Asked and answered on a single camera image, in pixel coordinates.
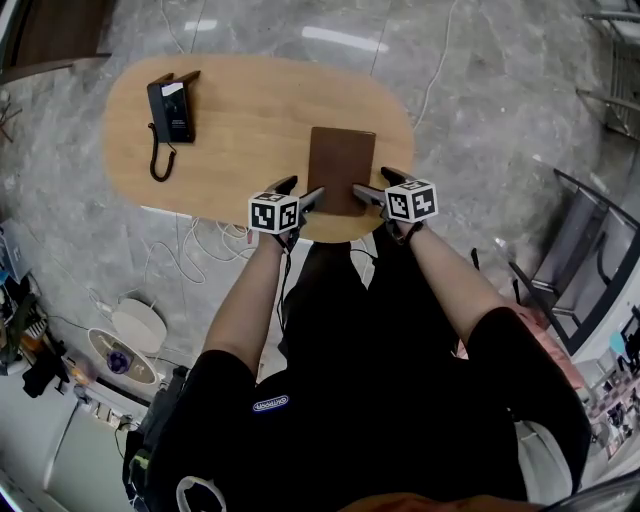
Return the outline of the person's left forearm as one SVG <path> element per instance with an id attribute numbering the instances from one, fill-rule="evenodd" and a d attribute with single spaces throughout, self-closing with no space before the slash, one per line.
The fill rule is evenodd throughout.
<path id="1" fill-rule="evenodd" d="M 262 233 L 257 248 L 222 302 L 203 350 L 237 357 L 256 375 L 267 340 L 280 277 L 283 248 Z"/>

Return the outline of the person's black shirt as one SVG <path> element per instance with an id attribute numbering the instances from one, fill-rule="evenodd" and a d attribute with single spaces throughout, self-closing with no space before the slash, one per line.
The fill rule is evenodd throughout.
<path id="1" fill-rule="evenodd" d="M 292 348 L 262 382 L 236 356 L 202 354 L 147 470 L 151 512 L 178 512 L 187 476 L 212 481 L 229 512 L 335 512 L 369 496 L 525 500 L 516 424 L 557 442 L 578 486 L 591 428 L 562 370 L 516 313 L 475 326 L 468 358 L 416 344 L 362 349 L 316 370 Z"/>

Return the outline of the white round disc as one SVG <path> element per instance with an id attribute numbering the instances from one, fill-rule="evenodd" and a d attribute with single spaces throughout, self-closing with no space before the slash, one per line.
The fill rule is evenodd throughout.
<path id="1" fill-rule="evenodd" d="M 123 299 L 112 313 L 112 323 L 121 339 L 139 352 L 157 353 L 167 337 L 161 317 L 136 299 Z"/>

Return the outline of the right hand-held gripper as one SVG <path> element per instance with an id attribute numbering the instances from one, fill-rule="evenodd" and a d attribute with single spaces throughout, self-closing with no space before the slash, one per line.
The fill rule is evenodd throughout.
<path id="1" fill-rule="evenodd" d="M 353 184 L 353 195 L 368 205 L 387 210 L 388 217 L 406 223 L 423 222 L 438 214 L 437 192 L 434 184 L 416 179 L 398 169 L 383 166 L 381 175 L 389 183 L 385 190 L 369 185 Z"/>

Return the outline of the beige oval tray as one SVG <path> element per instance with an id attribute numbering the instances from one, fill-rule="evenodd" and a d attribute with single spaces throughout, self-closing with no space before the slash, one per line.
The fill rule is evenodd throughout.
<path id="1" fill-rule="evenodd" d="M 111 373 L 143 385 L 154 385 L 159 381 L 150 361 L 118 337 L 99 328 L 90 328 L 87 336 L 90 345 Z"/>

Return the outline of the person's right forearm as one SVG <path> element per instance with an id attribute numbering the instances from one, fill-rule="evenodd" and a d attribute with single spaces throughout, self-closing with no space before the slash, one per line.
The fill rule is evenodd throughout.
<path id="1" fill-rule="evenodd" d="M 442 307 L 464 345 L 478 322 L 505 302 L 498 290 L 428 227 L 413 231 L 415 224 L 396 222 Z"/>

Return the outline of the wooden coffee table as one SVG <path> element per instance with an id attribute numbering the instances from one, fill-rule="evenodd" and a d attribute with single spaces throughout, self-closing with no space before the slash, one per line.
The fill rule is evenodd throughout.
<path id="1" fill-rule="evenodd" d="M 163 75 L 200 75 L 189 88 L 195 141 L 155 148 L 147 85 Z M 373 132 L 370 182 L 380 169 L 413 167 L 414 135 L 394 94 L 363 73 L 258 55 L 184 54 L 136 62 L 116 80 L 103 115 L 104 167 L 131 202 L 192 217 L 246 225 L 248 200 L 272 183 L 298 176 L 307 187 L 311 129 Z M 152 165 L 169 169 L 159 183 Z"/>

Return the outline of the person's black trousers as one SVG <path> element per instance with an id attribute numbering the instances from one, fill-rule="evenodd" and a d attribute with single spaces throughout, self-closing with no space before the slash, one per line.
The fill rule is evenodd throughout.
<path id="1" fill-rule="evenodd" d="M 384 227 L 364 284 L 350 243 L 311 246 L 284 300 L 287 368 L 299 380 L 381 382 L 423 377 L 452 357 L 459 337 L 416 257 Z"/>

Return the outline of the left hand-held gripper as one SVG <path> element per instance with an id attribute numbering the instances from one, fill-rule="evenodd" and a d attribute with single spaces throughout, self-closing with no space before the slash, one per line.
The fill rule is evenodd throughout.
<path id="1" fill-rule="evenodd" d="M 316 187 L 306 194 L 290 195 L 298 183 L 291 175 L 269 185 L 267 192 L 256 193 L 248 200 L 248 227 L 257 232 L 280 235 L 301 225 L 301 216 L 322 202 L 325 187 Z"/>

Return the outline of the brown leather book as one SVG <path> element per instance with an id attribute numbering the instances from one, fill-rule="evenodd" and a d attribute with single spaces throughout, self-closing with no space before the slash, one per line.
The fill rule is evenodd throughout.
<path id="1" fill-rule="evenodd" d="M 365 203 L 353 194 L 353 185 L 368 185 L 375 152 L 373 132 L 328 127 L 311 129 L 307 190 L 323 187 L 318 212 L 360 217 Z"/>

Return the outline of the black telephone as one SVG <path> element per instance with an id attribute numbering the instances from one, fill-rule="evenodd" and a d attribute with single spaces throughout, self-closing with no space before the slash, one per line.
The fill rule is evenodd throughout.
<path id="1" fill-rule="evenodd" d="M 195 141 L 189 85 L 199 75 L 199 70 L 181 77 L 169 73 L 147 85 L 152 125 L 159 143 L 191 144 Z"/>

